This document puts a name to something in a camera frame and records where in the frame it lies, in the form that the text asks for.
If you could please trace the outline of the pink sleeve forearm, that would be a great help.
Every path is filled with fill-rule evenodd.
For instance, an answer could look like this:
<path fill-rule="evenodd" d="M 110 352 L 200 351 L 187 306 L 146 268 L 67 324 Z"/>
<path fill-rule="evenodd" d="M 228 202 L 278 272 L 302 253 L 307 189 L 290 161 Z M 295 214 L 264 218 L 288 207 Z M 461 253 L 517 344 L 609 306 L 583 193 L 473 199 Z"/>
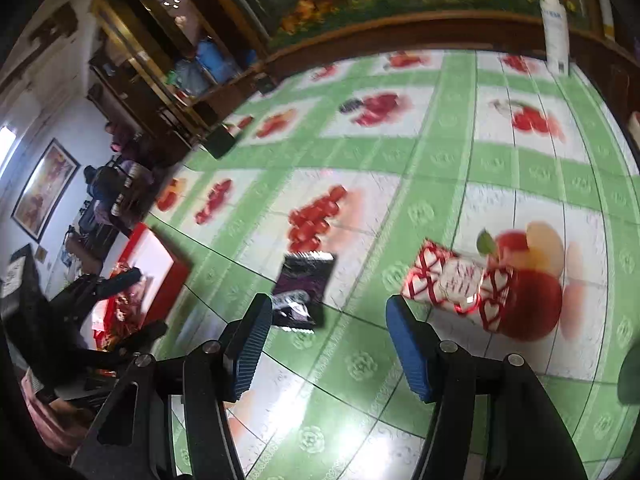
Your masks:
<path fill-rule="evenodd" d="M 93 412 L 61 399 L 45 404 L 37 398 L 35 385 L 35 377 L 29 368 L 21 379 L 21 389 L 40 438 L 53 452 L 73 456 L 88 434 Z"/>

